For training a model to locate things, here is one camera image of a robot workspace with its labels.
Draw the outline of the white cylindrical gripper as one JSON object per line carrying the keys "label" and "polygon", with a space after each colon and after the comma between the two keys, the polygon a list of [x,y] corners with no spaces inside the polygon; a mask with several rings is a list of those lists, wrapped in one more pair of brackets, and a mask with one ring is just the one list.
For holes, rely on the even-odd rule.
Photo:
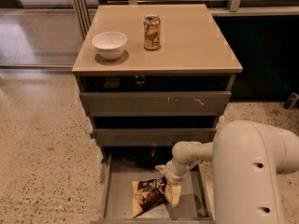
{"label": "white cylindrical gripper", "polygon": [[155,169],[165,174],[166,179],[171,184],[166,184],[164,197],[172,207],[176,207],[179,203],[181,193],[181,185],[179,184],[190,170],[190,165],[180,163],[178,161],[169,161],[166,165],[156,165]]}

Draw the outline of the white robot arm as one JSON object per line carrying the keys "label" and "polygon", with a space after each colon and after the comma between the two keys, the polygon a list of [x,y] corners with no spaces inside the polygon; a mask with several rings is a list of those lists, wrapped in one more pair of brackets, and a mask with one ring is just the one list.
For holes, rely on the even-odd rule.
{"label": "white robot arm", "polygon": [[216,224],[285,224],[278,174],[299,170],[299,136],[271,125],[236,120],[209,143],[180,141],[156,167],[170,188],[199,161],[212,161]]}

